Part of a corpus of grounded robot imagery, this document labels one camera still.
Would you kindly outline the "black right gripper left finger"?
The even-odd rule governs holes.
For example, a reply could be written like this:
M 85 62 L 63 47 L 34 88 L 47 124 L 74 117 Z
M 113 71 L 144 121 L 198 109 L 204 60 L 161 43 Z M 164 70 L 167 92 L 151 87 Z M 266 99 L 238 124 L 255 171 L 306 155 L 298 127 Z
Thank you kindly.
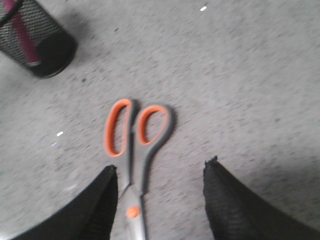
M 114 165 L 106 166 L 71 202 L 14 240 L 109 240 L 118 205 Z

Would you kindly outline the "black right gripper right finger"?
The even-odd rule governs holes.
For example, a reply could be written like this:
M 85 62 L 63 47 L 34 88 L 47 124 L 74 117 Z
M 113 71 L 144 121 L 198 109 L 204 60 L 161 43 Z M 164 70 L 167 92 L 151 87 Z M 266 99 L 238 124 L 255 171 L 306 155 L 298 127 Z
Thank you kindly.
M 232 175 L 217 156 L 203 170 L 205 212 L 215 240 L 318 240 L 320 232 L 275 208 Z

